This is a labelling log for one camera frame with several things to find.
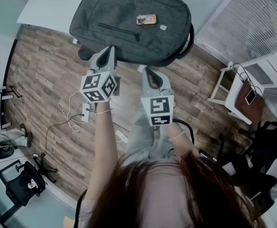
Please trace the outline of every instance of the woman's left arm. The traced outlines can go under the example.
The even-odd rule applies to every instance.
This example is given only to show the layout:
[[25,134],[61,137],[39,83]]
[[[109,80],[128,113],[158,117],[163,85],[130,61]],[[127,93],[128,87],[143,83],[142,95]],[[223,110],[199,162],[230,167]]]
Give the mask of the woman's left arm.
[[85,196],[86,200],[97,199],[118,161],[110,103],[98,103],[96,113],[98,114],[95,129],[95,163]]

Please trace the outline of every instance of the bag strap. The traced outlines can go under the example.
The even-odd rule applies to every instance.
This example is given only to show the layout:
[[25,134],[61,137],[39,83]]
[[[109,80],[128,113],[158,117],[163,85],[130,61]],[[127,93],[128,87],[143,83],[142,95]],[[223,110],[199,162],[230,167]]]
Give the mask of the bag strap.
[[177,59],[181,59],[183,58],[184,56],[186,56],[190,50],[192,49],[193,47],[193,44],[194,44],[194,28],[193,28],[193,25],[191,24],[191,27],[190,27],[190,32],[189,32],[189,35],[190,35],[190,39],[189,39],[189,43],[187,45],[187,47],[183,50],[183,52],[181,52],[176,58]]
[[77,202],[76,213],[75,213],[74,228],[78,228],[80,206],[81,206],[82,199],[84,198],[84,196],[85,196],[85,194],[86,194],[86,191],[87,191],[87,190],[85,190],[85,191],[83,192],[83,194],[81,194],[81,196],[80,196],[80,198],[78,199],[78,202]]

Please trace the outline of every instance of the white cable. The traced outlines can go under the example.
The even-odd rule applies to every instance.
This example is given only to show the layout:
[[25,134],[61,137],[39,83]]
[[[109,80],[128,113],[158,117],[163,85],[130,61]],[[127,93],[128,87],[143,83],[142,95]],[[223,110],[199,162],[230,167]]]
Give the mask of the white cable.
[[[80,91],[76,91],[75,93],[73,93],[73,94],[70,96],[70,98],[69,98],[69,100],[68,100],[69,111],[68,111],[67,114],[65,114],[65,112],[64,112],[64,110],[63,110],[63,105],[62,105],[62,103],[61,103],[61,102],[58,103],[59,109],[62,111],[63,115],[66,117],[67,120],[70,119],[69,114],[71,113],[71,98],[73,97],[73,95],[75,95],[75,94],[78,93],[78,92],[80,92]],[[93,119],[89,120],[88,122],[77,121],[77,120],[74,120],[73,118],[72,118],[71,120],[74,121],[74,122],[76,122],[76,123],[89,123],[89,122],[91,122],[91,121],[94,120],[94,119],[96,119],[96,118],[93,118]],[[71,121],[68,121],[68,125],[71,127],[71,129],[72,129],[74,132],[80,132],[80,130],[81,130],[81,127],[80,127],[79,125],[72,125],[72,124],[71,124]]]

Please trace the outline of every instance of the backpack zipper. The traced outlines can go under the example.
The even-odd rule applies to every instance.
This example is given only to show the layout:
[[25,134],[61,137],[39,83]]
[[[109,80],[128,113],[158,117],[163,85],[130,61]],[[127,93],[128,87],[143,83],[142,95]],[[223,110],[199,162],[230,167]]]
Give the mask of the backpack zipper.
[[112,29],[112,30],[119,31],[119,32],[122,32],[122,33],[125,33],[125,34],[133,35],[133,36],[135,36],[136,41],[140,41],[139,33],[137,33],[137,32],[129,31],[129,30],[122,29],[122,28],[116,28],[116,27],[106,25],[106,24],[103,24],[103,23],[98,23],[98,25],[101,26],[101,27],[107,28],[107,29]]

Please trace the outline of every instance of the phone screen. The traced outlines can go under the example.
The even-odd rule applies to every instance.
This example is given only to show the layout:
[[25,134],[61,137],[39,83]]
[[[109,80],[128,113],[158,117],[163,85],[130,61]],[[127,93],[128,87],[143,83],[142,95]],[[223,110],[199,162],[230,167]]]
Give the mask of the phone screen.
[[253,90],[250,90],[250,92],[248,93],[248,95],[246,96],[246,101],[247,103],[250,105],[251,102],[254,100],[254,98],[256,97],[256,93]]

